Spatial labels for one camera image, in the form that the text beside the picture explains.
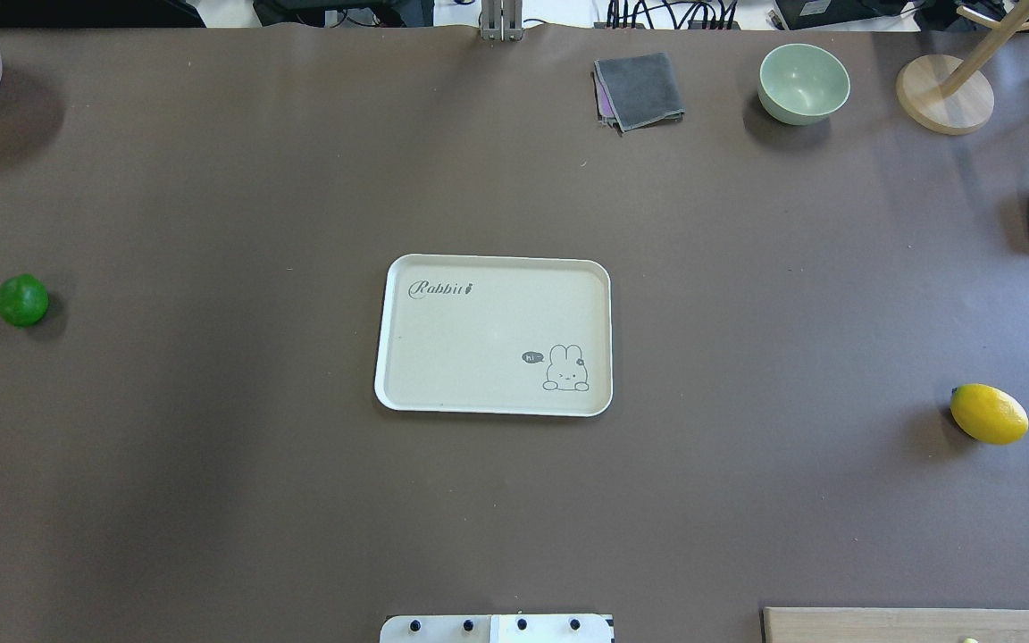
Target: rectangular tray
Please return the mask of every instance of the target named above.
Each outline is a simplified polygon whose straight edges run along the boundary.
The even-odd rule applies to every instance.
[[[588,418],[612,395],[609,274],[597,261],[409,254],[388,270],[384,406]]]

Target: brown tablecloth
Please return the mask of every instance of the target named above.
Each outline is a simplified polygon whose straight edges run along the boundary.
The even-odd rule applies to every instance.
[[[1029,609],[1029,36],[951,139],[894,80],[977,37],[466,28],[0,33],[0,642],[376,640],[399,613],[601,611],[760,639],[761,606]],[[789,128],[809,41],[849,103]],[[685,120],[598,126],[596,58],[668,51]],[[612,277],[590,420],[385,409],[388,264]]]

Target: gray cloth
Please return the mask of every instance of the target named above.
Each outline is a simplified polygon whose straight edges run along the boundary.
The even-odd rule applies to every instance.
[[[674,66],[665,52],[608,58],[593,62],[593,69],[606,90],[606,98],[622,132],[665,118],[680,120],[685,113]]]

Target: yellow lemon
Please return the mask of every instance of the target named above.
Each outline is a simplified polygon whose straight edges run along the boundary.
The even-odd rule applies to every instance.
[[[1029,428],[1021,403],[987,384],[963,384],[953,389],[951,416],[960,429],[980,442],[1012,443]]]

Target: green ball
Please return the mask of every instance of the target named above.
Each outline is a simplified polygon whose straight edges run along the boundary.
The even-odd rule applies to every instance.
[[[50,306],[49,293],[33,274],[21,274],[0,286],[0,316],[13,326],[33,326]]]

